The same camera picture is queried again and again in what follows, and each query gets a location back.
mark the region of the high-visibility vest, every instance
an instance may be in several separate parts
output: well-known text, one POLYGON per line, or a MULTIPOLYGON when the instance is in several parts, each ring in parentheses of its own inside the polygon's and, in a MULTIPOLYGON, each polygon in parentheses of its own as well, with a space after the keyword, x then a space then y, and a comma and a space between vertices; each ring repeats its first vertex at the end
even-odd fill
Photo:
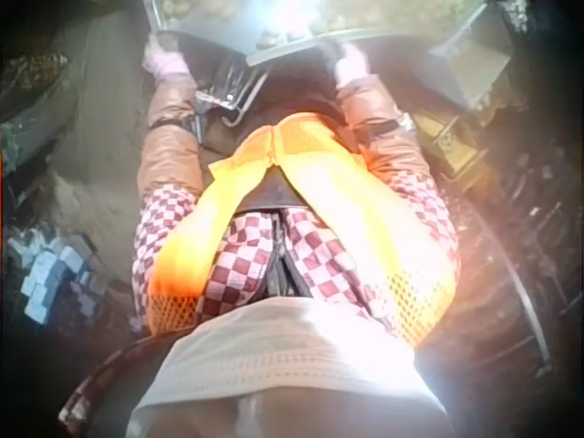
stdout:
POLYGON ((376 308, 396 315, 395 331, 422 341, 454 297, 454 267, 408 204, 371 175, 312 113, 264 126, 235 154, 211 166, 214 182, 192 214, 169 235, 148 288, 151 331, 193 324, 221 237, 235 209, 280 166, 307 205, 352 256, 361 283, 381 297, 376 308))

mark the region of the red and white checkered fabric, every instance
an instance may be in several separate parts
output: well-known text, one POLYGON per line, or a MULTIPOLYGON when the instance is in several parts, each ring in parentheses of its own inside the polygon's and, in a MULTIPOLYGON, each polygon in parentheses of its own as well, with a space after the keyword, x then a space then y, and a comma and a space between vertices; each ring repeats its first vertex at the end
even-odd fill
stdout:
POLYGON ((207 288, 197 302, 195 323, 247 304, 264 278, 273 245, 269 214, 235 217, 225 230, 207 288))
MULTIPOLYGON (((386 182, 408 201, 431 236, 459 269, 457 238, 448 211, 432 179, 403 171, 386 182)), ((195 197, 173 184, 154 191, 146 201, 135 240, 132 283, 136 309, 144 320, 147 283, 158 251, 168 233, 195 207, 195 197)), ((397 307, 391 291, 376 295, 357 275, 355 262, 332 231, 307 209, 284 211, 285 244, 298 272, 315 299, 350 309, 391 329, 397 307)), ((194 324, 222 315, 249 302, 266 274, 273 241, 269 214, 236 216, 225 230, 194 324)))

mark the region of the brown jacket sleeve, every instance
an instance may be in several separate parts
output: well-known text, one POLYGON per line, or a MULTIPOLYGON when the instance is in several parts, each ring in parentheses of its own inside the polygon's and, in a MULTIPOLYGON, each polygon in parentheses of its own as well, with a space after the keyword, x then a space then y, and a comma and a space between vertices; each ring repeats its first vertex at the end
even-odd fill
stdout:
POLYGON ((377 75, 353 80, 338 99, 371 173, 384 182, 403 170, 430 176, 414 134, 391 123, 401 113, 377 75))
MULTIPOLYGON (((158 84, 148 111, 149 128, 160 120, 184 120, 193 115, 196 84, 188 75, 166 78, 158 84)), ((203 191, 199 145, 194 135, 175 125, 150 130, 144 140, 138 191, 143 197, 166 183, 176 183, 193 194, 203 191)))

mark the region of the hand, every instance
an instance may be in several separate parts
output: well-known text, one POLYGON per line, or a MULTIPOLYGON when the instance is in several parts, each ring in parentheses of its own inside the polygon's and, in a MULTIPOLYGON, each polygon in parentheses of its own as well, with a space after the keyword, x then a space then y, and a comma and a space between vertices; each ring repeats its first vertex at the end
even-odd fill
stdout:
POLYGON ((164 50, 158 41, 158 37, 154 34, 150 34, 144 49, 142 66, 146 71, 152 73, 157 81, 172 75, 191 74, 184 62, 183 54, 164 50))
POLYGON ((337 89, 342 89, 351 81, 359 78, 366 78, 370 74, 369 61, 367 56, 361 52, 357 46, 343 44, 343 57, 335 66, 335 78, 337 79, 337 89))

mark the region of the ground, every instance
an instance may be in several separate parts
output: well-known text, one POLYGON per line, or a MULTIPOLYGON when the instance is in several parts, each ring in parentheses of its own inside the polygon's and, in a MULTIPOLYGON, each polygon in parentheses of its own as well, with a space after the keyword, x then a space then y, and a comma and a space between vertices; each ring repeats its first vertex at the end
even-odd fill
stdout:
POLYGON ((61 38, 74 51, 74 73, 82 75, 76 123, 53 157, 60 222, 87 231, 112 273, 128 281, 148 105, 143 45, 125 9, 73 26, 61 38))

